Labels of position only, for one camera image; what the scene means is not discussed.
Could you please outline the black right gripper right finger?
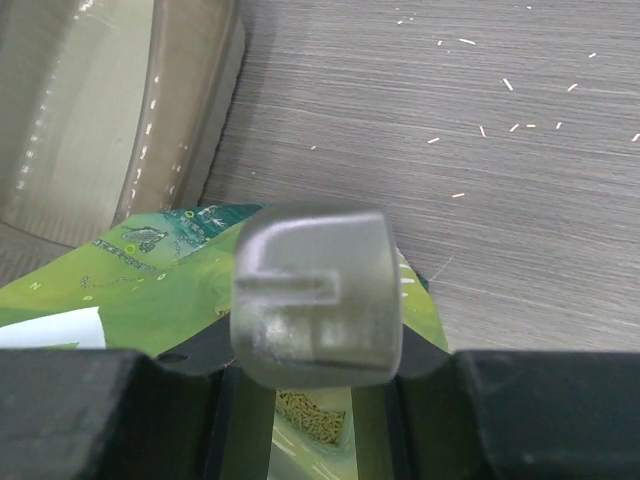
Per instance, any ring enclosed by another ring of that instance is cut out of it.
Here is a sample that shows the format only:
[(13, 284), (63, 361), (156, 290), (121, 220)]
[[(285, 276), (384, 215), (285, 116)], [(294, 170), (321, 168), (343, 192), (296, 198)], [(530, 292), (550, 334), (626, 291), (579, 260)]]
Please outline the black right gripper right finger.
[(361, 479), (635, 479), (639, 357), (462, 350), (412, 330), (390, 382), (352, 393)]

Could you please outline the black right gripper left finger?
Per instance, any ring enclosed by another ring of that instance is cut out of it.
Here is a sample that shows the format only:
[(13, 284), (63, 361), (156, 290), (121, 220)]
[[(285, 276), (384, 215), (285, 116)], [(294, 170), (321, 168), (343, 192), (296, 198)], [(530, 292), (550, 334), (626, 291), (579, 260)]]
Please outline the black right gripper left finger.
[(5, 479), (264, 479), (274, 395), (225, 329), (160, 354), (5, 349)]

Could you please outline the green cat litter bag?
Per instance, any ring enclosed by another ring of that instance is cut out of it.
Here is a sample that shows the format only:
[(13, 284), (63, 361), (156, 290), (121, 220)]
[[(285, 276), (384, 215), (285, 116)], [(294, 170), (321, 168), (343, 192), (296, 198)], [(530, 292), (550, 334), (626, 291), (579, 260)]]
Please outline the green cat litter bag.
[[(118, 349), (154, 358), (207, 329), (230, 335), (233, 250), (256, 212), (230, 205), (137, 215), (13, 281), (1, 290), (1, 353)], [(404, 256), (398, 262), (404, 333), (447, 352), (427, 281)], [(265, 389), (274, 395), (274, 416), (264, 479), (361, 479), (352, 404), (358, 388)]]

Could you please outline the clear plastic scoop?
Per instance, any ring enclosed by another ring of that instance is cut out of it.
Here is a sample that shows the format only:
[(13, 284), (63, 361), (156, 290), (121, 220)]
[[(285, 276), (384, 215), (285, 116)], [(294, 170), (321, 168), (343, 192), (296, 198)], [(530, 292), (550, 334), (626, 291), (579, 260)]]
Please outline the clear plastic scoop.
[(383, 384), (403, 337), (391, 223), (364, 204), (280, 204), (251, 216), (233, 258), (230, 338), (271, 389)]

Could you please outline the translucent grey litter box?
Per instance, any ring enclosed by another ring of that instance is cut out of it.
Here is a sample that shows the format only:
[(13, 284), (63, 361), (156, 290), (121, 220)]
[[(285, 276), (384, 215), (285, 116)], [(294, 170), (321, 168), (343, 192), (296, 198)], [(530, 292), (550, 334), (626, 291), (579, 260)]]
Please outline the translucent grey litter box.
[(196, 204), (245, 51), (236, 1), (5, 1), (1, 222), (78, 246)]

